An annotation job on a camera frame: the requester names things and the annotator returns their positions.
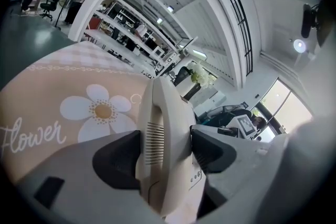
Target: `floor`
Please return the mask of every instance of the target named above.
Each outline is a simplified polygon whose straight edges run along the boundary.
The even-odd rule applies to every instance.
[[[11,6],[0,25],[0,89],[40,58],[74,44],[40,16],[20,16]]]

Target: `black metal track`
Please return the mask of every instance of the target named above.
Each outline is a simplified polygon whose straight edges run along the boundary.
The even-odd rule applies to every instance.
[[[249,75],[251,72],[253,72],[253,53],[252,53],[250,29],[248,27],[248,22],[242,2],[240,0],[230,0],[230,2],[236,14],[236,18],[238,20],[238,26],[241,31],[241,35],[243,37],[245,60],[246,60],[246,75]]]

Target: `ventilation grille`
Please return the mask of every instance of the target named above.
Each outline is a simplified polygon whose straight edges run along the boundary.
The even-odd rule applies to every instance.
[[[163,125],[148,122],[145,139],[145,164],[162,163],[164,148]]]

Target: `window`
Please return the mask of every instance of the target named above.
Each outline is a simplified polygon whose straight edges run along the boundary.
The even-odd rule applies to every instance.
[[[289,133],[312,118],[305,105],[280,80],[273,84],[252,113],[267,122],[258,134],[263,142],[270,142],[275,135]]]

